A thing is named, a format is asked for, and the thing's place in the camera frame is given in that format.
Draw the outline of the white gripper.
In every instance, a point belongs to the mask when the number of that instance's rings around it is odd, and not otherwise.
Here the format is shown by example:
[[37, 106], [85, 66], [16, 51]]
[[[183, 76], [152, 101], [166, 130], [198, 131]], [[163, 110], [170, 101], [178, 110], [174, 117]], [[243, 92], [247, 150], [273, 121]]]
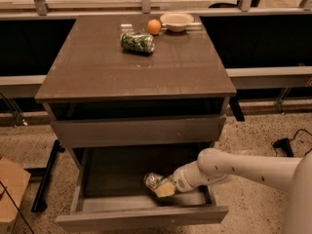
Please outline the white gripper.
[[166, 180], [157, 186], [155, 194], [158, 198], [173, 196], [176, 192], [189, 192], [207, 185], [208, 177], [198, 167], [196, 161], [183, 165], [174, 171], [172, 181]]

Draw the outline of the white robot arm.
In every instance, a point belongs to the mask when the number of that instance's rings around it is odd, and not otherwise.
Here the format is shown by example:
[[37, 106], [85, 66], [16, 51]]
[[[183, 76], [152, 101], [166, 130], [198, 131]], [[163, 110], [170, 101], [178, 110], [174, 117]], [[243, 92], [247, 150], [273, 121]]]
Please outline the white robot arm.
[[312, 154], [302, 158], [236, 155], [215, 148], [202, 150], [196, 161], [157, 182], [159, 197], [188, 192], [230, 176], [271, 186], [288, 194], [282, 234], [312, 234]]

